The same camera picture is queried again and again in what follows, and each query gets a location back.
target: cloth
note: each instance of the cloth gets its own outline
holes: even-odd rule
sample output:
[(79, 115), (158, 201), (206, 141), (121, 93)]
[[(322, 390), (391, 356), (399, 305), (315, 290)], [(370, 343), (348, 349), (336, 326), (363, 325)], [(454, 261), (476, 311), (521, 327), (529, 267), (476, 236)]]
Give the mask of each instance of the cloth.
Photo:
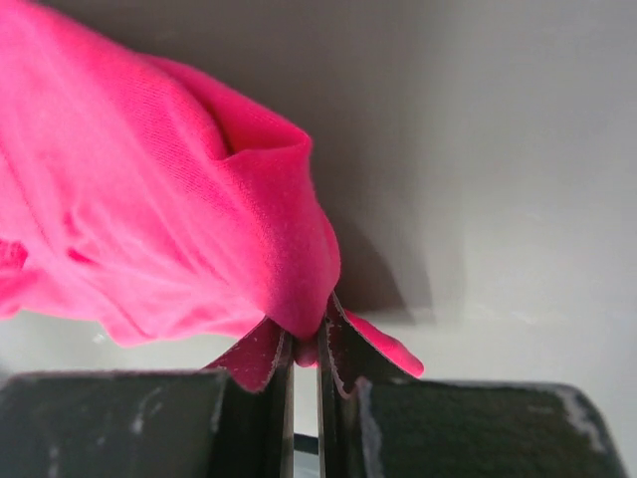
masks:
[(309, 339), (340, 267), (311, 149), (193, 68), (0, 0), (0, 315), (99, 320), (124, 346), (264, 315)]

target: pink fabric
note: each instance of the pink fabric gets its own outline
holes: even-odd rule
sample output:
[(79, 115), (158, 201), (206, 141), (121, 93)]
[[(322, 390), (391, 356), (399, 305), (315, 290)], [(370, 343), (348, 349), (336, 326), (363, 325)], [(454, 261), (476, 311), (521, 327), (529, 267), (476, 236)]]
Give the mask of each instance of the pink fabric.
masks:
[(0, 315), (99, 320), (122, 345), (264, 314), (310, 338), (340, 265), (311, 147), (201, 72), (0, 0)]

